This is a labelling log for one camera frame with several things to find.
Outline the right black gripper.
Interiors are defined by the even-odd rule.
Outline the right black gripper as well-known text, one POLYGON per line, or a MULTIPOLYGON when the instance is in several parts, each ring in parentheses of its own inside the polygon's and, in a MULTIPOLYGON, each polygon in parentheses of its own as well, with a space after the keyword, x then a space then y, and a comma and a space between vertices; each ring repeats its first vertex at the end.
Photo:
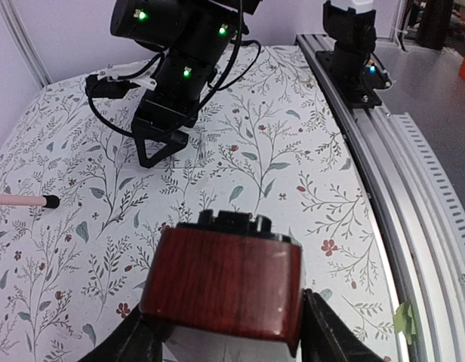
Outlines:
POLYGON ((131 79, 156 65, 156 88, 145 94, 145 109, 136 112, 146 123, 144 131, 110 129, 123 136, 153 139, 159 130, 158 150, 150 157, 146 141, 135 139, 141 167, 152 168, 186 148, 188 134, 182 127, 196 125, 200 110, 225 82, 249 33, 246 14, 254 14, 258 1, 117 1, 110 32, 155 52, 139 71, 123 75, 131 79))

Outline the pink music stand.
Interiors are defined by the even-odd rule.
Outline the pink music stand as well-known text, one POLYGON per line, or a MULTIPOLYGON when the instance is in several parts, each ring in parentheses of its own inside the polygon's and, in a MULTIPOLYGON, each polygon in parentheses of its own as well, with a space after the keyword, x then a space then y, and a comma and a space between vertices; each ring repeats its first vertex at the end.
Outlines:
POLYGON ((25 196, 0 194, 0 205, 57 209, 60 206, 60 199, 56 195, 25 196))

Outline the brown wooden metronome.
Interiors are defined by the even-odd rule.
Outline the brown wooden metronome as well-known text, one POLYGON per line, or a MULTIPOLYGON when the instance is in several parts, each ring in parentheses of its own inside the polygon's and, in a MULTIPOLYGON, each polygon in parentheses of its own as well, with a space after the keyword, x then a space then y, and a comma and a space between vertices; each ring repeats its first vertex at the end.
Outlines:
POLYGON ((206 210, 161 236, 139 309, 177 361, 293 361, 301 246, 265 216, 206 210))

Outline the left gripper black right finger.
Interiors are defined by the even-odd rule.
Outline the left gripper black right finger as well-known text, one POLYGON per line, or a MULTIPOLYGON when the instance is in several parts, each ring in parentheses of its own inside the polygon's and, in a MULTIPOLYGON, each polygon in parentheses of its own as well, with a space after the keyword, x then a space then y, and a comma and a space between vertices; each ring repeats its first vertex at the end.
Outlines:
POLYGON ((301 358, 306 362, 382 362, 318 293, 303 294, 301 358))

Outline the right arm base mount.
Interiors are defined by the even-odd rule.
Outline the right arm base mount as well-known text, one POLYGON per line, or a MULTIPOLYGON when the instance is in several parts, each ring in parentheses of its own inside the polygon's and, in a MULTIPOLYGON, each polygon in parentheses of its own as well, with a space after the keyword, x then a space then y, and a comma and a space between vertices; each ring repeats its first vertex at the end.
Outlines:
POLYGON ((393 85, 385 68, 373 61, 371 54, 336 47, 333 51, 316 51, 316 59, 349 109, 381 106, 377 90, 393 85))

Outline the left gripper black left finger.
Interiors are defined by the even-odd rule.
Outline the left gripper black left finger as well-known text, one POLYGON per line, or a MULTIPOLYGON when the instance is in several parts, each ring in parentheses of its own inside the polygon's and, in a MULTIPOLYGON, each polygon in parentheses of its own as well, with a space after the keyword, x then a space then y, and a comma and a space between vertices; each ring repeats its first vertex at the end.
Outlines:
POLYGON ((171 338, 175 326, 160 318, 143 314, 137 305, 108 338, 81 362, 162 361, 162 344, 171 338))

